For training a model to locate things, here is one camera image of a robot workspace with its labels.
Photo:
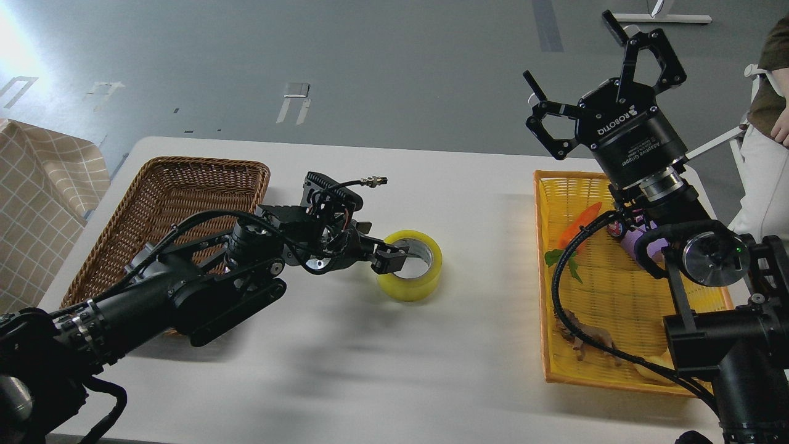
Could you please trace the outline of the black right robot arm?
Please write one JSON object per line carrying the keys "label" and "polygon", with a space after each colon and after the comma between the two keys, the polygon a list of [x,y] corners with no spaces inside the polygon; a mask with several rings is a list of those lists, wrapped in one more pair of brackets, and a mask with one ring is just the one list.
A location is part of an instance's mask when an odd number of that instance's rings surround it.
{"label": "black right robot arm", "polygon": [[603,19],[621,73],[550,101],[530,74],[525,126],[557,160],[590,149],[600,173],[536,171],[542,364],[549,382],[705,402],[726,443],[787,442],[787,251],[736,235],[682,177],[687,146],[656,96],[687,79],[662,29]]}

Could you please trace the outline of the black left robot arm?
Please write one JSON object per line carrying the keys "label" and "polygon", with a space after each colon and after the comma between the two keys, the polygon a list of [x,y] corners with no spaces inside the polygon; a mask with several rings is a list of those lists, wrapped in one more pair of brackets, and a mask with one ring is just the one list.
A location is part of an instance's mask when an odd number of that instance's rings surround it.
{"label": "black left robot arm", "polygon": [[25,307],[2,315],[2,442],[43,443],[79,413],[89,392],[115,406],[84,436],[95,443],[123,413],[124,388],[99,379],[107,365],[174,329],[194,347],[211,343],[279,300],[287,265],[319,276],[369,262],[378,275],[403,269],[406,245],[369,236],[353,219],[363,200],[352,186],[308,172],[299,205],[259,205],[253,213],[208,210],[147,244],[124,278],[98,296],[46,312]]}

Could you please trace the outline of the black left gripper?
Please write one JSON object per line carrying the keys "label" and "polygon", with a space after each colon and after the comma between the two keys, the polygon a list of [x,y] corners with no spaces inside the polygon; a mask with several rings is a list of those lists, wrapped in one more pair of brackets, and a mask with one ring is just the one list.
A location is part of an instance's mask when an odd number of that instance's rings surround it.
{"label": "black left gripper", "polygon": [[308,221],[302,227],[302,268],[313,275],[347,269],[358,261],[371,261],[378,275],[401,271],[409,244],[387,244],[361,231],[357,220]]}

